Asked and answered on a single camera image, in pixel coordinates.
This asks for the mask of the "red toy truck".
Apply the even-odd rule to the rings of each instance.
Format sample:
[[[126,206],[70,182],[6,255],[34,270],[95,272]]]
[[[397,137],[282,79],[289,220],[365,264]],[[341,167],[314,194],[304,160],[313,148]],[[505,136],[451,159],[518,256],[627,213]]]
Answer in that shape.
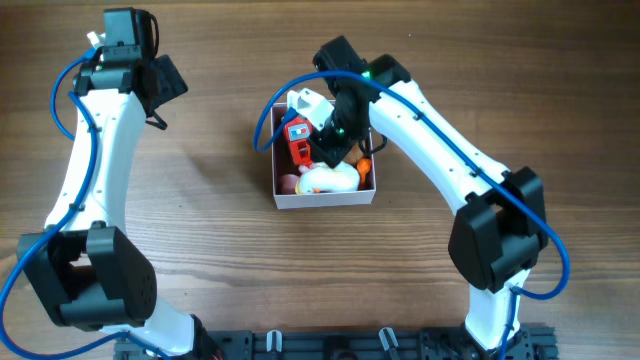
[[[312,164],[311,146],[308,138],[313,133],[312,124],[304,117],[297,116],[284,127],[284,135],[288,144],[292,161],[295,165]]]

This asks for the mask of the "white plush duck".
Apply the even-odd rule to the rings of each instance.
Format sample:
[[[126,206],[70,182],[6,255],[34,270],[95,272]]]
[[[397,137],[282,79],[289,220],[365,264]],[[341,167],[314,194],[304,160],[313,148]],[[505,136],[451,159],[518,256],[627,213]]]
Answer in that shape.
[[[299,195],[354,192],[365,184],[366,177],[372,169],[373,163],[368,158],[359,159],[356,166],[344,161],[335,168],[324,162],[312,163],[310,166],[301,165],[301,175],[294,191]]]

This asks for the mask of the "pink plush pig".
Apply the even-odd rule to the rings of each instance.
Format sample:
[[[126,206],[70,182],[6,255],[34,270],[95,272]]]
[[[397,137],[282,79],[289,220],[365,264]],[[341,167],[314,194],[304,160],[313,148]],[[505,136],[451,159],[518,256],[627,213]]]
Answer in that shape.
[[[281,195],[295,195],[300,177],[295,174],[285,174],[279,179],[279,189]]]

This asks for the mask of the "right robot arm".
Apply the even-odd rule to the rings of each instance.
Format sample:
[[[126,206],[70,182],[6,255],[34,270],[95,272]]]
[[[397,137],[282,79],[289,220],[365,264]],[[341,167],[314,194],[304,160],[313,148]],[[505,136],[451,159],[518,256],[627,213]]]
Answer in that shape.
[[[311,137],[313,158],[336,167],[370,130],[395,143],[453,212],[448,252],[470,285],[467,334],[486,355],[507,350],[519,329],[516,293],[548,244],[539,177],[529,168],[513,172],[472,145],[392,56],[368,62],[339,36],[313,64],[335,98]]]

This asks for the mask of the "brown plush toy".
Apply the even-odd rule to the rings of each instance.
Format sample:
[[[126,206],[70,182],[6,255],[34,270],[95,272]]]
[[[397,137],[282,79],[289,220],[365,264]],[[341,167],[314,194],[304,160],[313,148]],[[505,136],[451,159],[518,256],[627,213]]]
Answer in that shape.
[[[354,167],[357,166],[357,163],[362,159],[362,158],[367,158],[368,155],[366,153],[364,153],[358,144],[355,144],[351,150],[347,153],[347,155],[345,156],[345,158],[343,159],[343,161],[347,164],[350,164]]]

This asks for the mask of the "white cardboard box pink inside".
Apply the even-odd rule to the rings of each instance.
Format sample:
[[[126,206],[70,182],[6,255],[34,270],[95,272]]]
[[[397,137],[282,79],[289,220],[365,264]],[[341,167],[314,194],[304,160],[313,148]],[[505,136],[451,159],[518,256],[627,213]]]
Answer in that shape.
[[[317,193],[281,195],[279,179],[285,174],[295,174],[300,177],[299,167],[293,163],[288,144],[284,135],[285,125],[300,116],[284,103],[278,103],[270,110],[273,142],[272,149],[272,188],[275,203],[278,209],[297,209],[313,207],[330,207],[342,205],[364,205],[372,202],[376,192],[376,164],[374,157],[369,153],[367,157],[373,163],[373,169],[366,177],[365,184],[357,191],[343,193]],[[366,141],[370,150],[371,141]]]

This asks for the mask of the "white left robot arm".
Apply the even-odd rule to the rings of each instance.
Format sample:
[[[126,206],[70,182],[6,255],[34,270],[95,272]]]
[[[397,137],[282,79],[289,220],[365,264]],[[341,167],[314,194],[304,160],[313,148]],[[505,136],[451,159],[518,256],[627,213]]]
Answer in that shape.
[[[195,319],[159,298],[155,270],[125,230],[140,134],[146,125],[163,128],[158,107],[187,87],[158,52],[151,13],[110,9],[104,24],[69,67],[78,112],[69,165],[43,231],[20,238],[16,270],[57,326],[125,337],[164,359],[192,355]]]

